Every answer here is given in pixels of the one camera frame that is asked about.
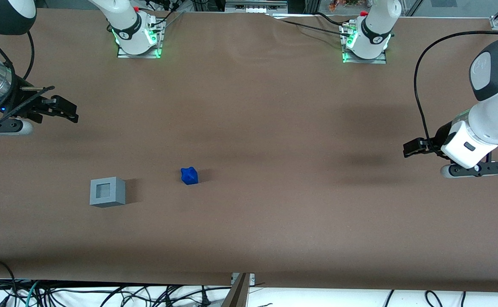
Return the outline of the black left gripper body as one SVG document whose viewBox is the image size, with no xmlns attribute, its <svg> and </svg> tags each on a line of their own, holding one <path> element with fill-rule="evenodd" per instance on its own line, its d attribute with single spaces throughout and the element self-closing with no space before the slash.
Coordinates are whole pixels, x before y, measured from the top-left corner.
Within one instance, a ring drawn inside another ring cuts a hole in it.
<svg viewBox="0 0 498 307">
<path fill-rule="evenodd" d="M 436 131 L 435 136 L 428 141 L 430 153 L 435 154 L 438 157 L 449 157 L 449 155 L 442 150 L 442 147 L 448 145 L 456 134 L 457 128 L 452 130 L 452 121 L 442 125 Z"/>
</svg>

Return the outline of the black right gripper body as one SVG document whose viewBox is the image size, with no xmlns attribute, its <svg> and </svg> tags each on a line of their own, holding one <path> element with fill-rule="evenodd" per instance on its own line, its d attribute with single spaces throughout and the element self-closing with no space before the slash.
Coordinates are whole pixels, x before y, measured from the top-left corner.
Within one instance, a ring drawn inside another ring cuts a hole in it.
<svg viewBox="0 0 498 307">
<path fill-rule="evenodd" d="M 0 128 L 31 128 L 42 124 L 46 115 L 41 110 L 52 109 L 48 91 L 13 91 L 0 98 Z"/>
</svg>

